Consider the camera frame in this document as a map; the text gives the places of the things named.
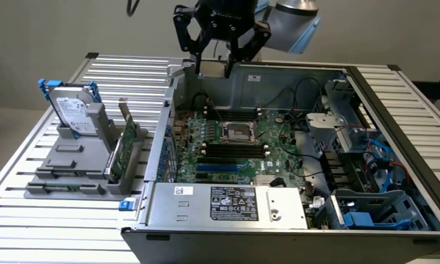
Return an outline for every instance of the aluminum slatted table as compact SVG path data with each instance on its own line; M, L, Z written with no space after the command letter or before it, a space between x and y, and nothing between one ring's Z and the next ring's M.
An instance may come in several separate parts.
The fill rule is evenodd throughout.
M150 132L134 193L142 184L150 138L169 86L166 72L179 65L181 59L99 54L83 61L69 80L97 82L115 124L122 123L118 98L127 98L134 120ZM440 179L438 111L400 72L386 66L355 66ZM0 263L138 263L115 229L117 201L23 199L23 187L57 139L55 126L57 119L47 109L0 172ZM440 259L413 263L440 263Z

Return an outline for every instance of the label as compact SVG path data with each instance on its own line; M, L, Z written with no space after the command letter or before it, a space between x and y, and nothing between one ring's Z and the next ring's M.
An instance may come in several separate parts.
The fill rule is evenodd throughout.
M95 134L93 121L86 115L85 103L75 98L58 97L57 104L70 129L82 135Z
M210 187L210 218L215 221L258 221L255 188Z
M261 81L261 76L258 76L258 75L247 75L247 81Z
M174 186L174 195L193 195L193 186Z

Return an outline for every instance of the green circuit board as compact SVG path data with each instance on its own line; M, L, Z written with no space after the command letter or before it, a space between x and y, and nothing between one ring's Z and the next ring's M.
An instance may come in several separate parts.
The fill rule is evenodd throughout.
M121 138L114 150L114 161L110 167L110 178L114 182L123 177L125 170L130 161L133 142L137 140L137 125L133 122L131 115L126 118L126 124Z
M211 121L206 120L199 113L185 118L181 123L182 135L177 140L178 143L178 169L177 182L181 183L235 183L235 184L259 184L263 180L282 178L286 187L301 187L303 179L295 177L294 174L302 175L302 170L295 166L298 157L287 154L282 148L291 153L298 153L295 145L289 144L290 128L283 121L275 122L275 118L283 118L282 114L266 112L253 122L230 122L227 120ZM227 140L225 139L223 128L226 124L250 126L251 137L249 140ZM282 134L286 139L283 143L278 140ZM237 172L201 172L206 173L206 178L195 178L199 172L195 170L197 158L202 157L202 142L210 144L247 144L267 145L269 155L265 158L235 158Z

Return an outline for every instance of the silver metal plate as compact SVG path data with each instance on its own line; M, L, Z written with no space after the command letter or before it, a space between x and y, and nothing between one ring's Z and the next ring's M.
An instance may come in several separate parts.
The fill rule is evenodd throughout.
M179 188L187 188L189 192L179 195L175 192ZM238 198L223 196L218 197L218 201L213 201L221 195L214 194L210 188L233 189L231 193L235 189L254 189L254 192L249 192L253 194L250 196L241 196L242 192L235 190L235 197ZM218 212L210 206L213 204L218 205L218 210L222 210L223 207L223 211ZM242 212L247 215L246 218L250 219L245 210L249 209L247 205L251 204L255 204L254 207L249 208L257 215L257 217L253 216L257 221L225 220L231 218L226 216L227 214L241 214ZM223 216L218 216L223 220L214 220L211 213L223 213ZM271 188L254 185L157 183L154 185L147 222L150 230L226 231L246 228L254 231L254 229L307 228L298 190L295 188Z

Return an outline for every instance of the warning label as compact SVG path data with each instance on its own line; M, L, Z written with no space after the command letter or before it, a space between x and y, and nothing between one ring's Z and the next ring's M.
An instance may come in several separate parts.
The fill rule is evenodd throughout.
M255 189L210 187L210 218L215 221L258 221Z

